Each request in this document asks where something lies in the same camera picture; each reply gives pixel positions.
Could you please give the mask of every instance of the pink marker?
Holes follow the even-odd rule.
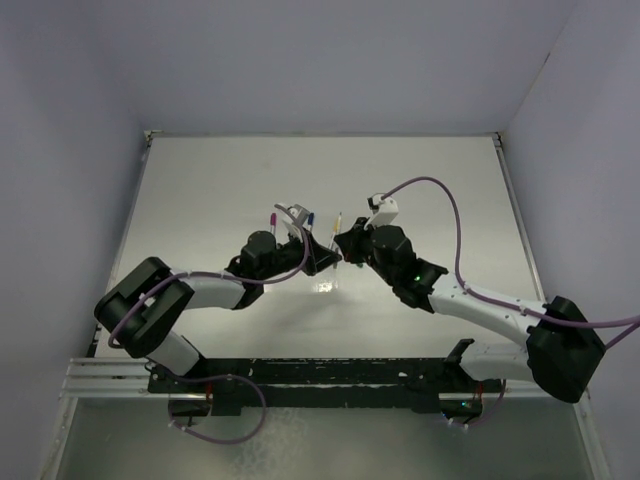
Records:
[[[276,236],[276,223],[278,223],[278,216],[275,213],[272,213],[271,219],[269,220],[269,225],[271,225],[269,232],[271,232],[271,235],[274,237]]]

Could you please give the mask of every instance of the wire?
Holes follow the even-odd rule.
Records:
[[[230,274],[229,275],[224,275],[224,274],[219,273],[219,272],[180,272],[180,273],[175,273],[175,274],[165,278],[161,282],[159,282],[152,289],[150,289],[146,294],[144,294],[142,297],[140,297],[140,300],[138,300],[133,305],[133,307],[131,307],[131,310],[129,310],[126,313],[126,315],[124,317],[122,317],[122,320],[120,320],[120,322],[118,322],[118,324],[115,326],[115,328],[111,331],[111,335],[109,335],[109,341],[107,342],[109,344],[109,346],[111,348],[122,348],[122,346],[120,346],[120,345],[118,345],[116,343],[116,337],[124,329],[124,327],[131,320],[131,318],[138,312],[138,310],[140,310],[142,308],[142,306],[145,304],[145,302],[147,300],[149,300],[151,297],[153,297],[158,292],[160,292],[160,291],[164,290],[165,288],[167,288],[171,283],[175,282],[176,280],[180,280],[181,278],[185,278],[185,277],[219,278],[221,280],[228,280],[230,282],[242,282],[242,283],[249,283],[251,285],[273,285],[273,284],[276,284],[276,283],[281,283],[281,282],[284,282],[286,280],[289,280],[294,275],[296,275],[300,270],[302,270],[302,268],[304,267],[305,263],[307,263],[307,259],[309,258],[309,238],[307,237],[307,232],[305,231],[303,226],[301,224],[299,224],[298,220],[291,214],[291,212],[289,212],[286,208],[284,208],[281,205],[275,205],[275,208],[277,208],[278,210],[283,211],[293,221],[293,224],[296,227],[298,227],[298,229],[302,233],[302,242],[304,244],[304,254],[302,255],[302,260],[300,261],[300,264],[296,268],[291,270],[286,275],[283,275],[282,277],[273,278],[271,280],[254,280],[252,278],[235,277],[235,276],[230,275]]]
[[[449,190],[449,188],[444,183],[442,183],[437,178],[433,178],[433,177],[416,177],[416,178],[412,178],[411,180],[407,180],[406,182],[398,185],[397,187],[391,189],[389,192],[385,193],[382,196],[382,199],[384,200],[385,198],[393,195],[394,193],[402,190],[403,188],[405,188],[405,187],[407,187],[407,186],[409,186],[409,185],[411,185],[413,183],[421,182],[421,181],[431,182],[431,183],[435,183],[436,185],[438,185],[444,191],[444,193],[447,195],[447,197],[449,197],[449,201],[451,202],[451,207],[453,208],[453,215],[454,215],[455,221],[456,221],[456,255],[455,255],[454,269],[455,269],[456,279],[458,280],[458,283],[460,284],[460,286],[462,286],[464,288],[464,290],[469,295],[471,295],[472,297],[477,298],[478,300],[481,300],[481,301],[483,301],[485,303],[489,303],[491,305],[497,305],[499,307],[504,307],[504,308],[508,308],[510,310],[514,310],[514,311],[520,312],[520,306],[519,305],[516,305],[514,303],[505,302],[505,301],[502,301],[502,300],[497,300],[495,298],[487,297],[486,295],[482,295],[482,294],[474,291],[472,288],[468,287],[467,283],[462,278],[462,274],[460,273],[460,256],[461,256],[461,251],[462,251],[462,225],[461,225],[461,222],[460,222],[460,212],[458,210],[458,204],[457,204],[455,198],[453,197],[453,194],[451,193],[451,190]],[[624,327],[624,326],[627,326],[627,325],[631,325],[632,326],[632,327],[628,328],[627,330],[625,330],[624,332],[622,332],[617,337],[615,337],[613,340],[611,340],[606,345],[607,349],[613,347],[620,340],[625,338],[627,335],[629,335],[630,333],[632,333],[636,329],[640,328],[640,315],[636,315],[636,316],[629,317],[629,318],[624,318],[622,320],[609,321],[609,322],[589,322],[589,323],[584,323],[584,322],[577,322],[577,321],[572,321],[572,320],[560,320],[558,318],[550,317],[549,315],[538,313],[538,312],[533,311],[533,310],[531,310],[529,308],[523,309],[522,313],[524,315],[531,315],[533,317],[539,318],[540,320],[544,320],[546,322],[553,323],[553,324],[556,324],[556,325],[560,325],[560,326],[563,326],[563,327],[596,329],[596,328],[617,328],[617,327]]]
[[[171,426],[183,431],[184,433],[188,433],[192,437],[196,437],[196,438],[199,438],[200,440],[204,440],[205,442],[214,443],[216,445],[237,445],[238,443],[243,443],[243,442],[246,442],[247,440],[252,439],[264,425],[264,421],[267,418],[267,400],[264,397],[264,394],[262,393],[262,391],[260,390],[260,387],[258,387],[258,385],[253,383],[248,378],[241,377],[240,375],[233,375],[233,374],[214,375],[212,377],[205,377],[205,378],[185,378],[185,377],[179,377],[173,374],[173,372],[168,370],[166,367],[164,368],[164,370],[167,376],[182,383],[196,384],[196,383],[211,383],[211,382],[216,382],[220,380],[229,380],[229,379],[238,380],[239,382],[246,383],[247,385],[249,385],[251,388],[255,390],[255,392],[258,394],[258,398],[260,398],[260,404],[262,405],[262,412],[260,413],[260,420],[258,421],[258,424],[249,433],[238,438],[231,438],[229,440],[226,440],[222,438],[209,437],[200,432],[196,432],[195,430],[192,430],[186,425],[182,423],[178,423],[174,418],[173,414],[171,413],[171,407],[169,406],[169,419],[171,420],[170,422]]]

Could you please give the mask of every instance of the blue marker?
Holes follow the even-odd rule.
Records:
[[[313,221],[315,220],[315,213],[311,212],[307,218],[307,225],[309,225],[309,233],[313,231]]]

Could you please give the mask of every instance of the metal frame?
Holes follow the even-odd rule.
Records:
[[[127,217],[125,230],[123,232],[122,240],[118,248],[116,258],[113,263],[111,274],[109,277],[109,288],[115,283],[116,272],[122,256],[122,250],[126,241],[131,219],[133,217],[133,211],[137,203],[138,195],[140,192],[140,186],[144,177],[144,172],[147,165],[148,156],[151,150],[153,139],[156,137],[189,137],[189,135],[172,135],[162,131],[149,131],[147,134],[147,150],[142,157],[144,163],[143,168],[140,171],[140,176],[136,185],[134,201]],[[273,135],[262,134],[263,136],[347,136],[345,133],[309,133],[309,134],[288,134],[288,135]],[[193,137],[205,137],[205,136],[222,136],[222,135],[193,135]],[[255,135],[234,135],[234,136],[255,136]],[[388,136],[388,135],[363,135],[357,136]],[[407,137],[415,136],[429,136],[424,134],[406,135]],[[533,258],[533,252],[531,250],[531,244],[527,236],[524,222],[518,202],[513,190],[511,177],[502,151],[502,141],[499,134],[491,135],[494,140],[494,146],[496,154],[502,170],[502,176],[507,188],[509,200],[513,209],[513,213],[516,219],[518,232],[520,234],[520,240],[522,242],[525,256],[529,264],[529,270],[534,283],[538,300],[545,300],[542,284],[540,282],[540,276],[538,269]],[[100,334],[101,328],[96,330],[96,338]],[[54,436],[52,438],[51,448],[49,455],[45,461],[45,464],[40,473],[41,480],[55,480],[58,478],[58,471],[62,461],[62,456],[66,446],[68,432],[73,422],[74,413],[76,411],[78,399],[80,398],[127,398],[127,399],[158,399],[169,398],[168,394],[150,394],[147,390],[149,381],[149,372],[145,370],[144,366],[146,360],[134,360],[134,359],[115,359],[115,358],[78,358],[71,359],[69,368],[67,370],[67,376],[63,384],[62,392],[60,395],[60,406],[58,409],[58,415],[54,424]],[[462,399],[466,398],[467,394],[441,394],[442,400],[448,399]],[[497,394],[487,394],[487,398],[495,397]],[[538,386],[525,382],[510,382],[509,387],[506,389],[506,396],[510,398],[546,398],[548,394],[541,390]],[[172,399],[203,399],[203,395],[196,394],[171,394]],[[582,436],[583,445],[589,459],[590,467],[595,478],[608,480],[611,479],[611,473],[609,466],[602,449],[602,444],[597,433],[593,412],[591,409],[590,395],[587,390],[587,394],[583,395],[579,403],[574,406],[576,413],[576,419],[579,426],[579,430]]]

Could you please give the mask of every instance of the white wall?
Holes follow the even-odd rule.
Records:
[[[640,313],[639,125],[640,2],[584,1],[505,142],[545,291],[591,319]],[[590,387],[620,479],[640,478],[638,362],[636,333],[607,353]]]
[[[484,133],[575,0],[93,0],[145,128]]]
[[[0,477],[35,478],[91,339],[141,127],[73,2],[0,2]]]

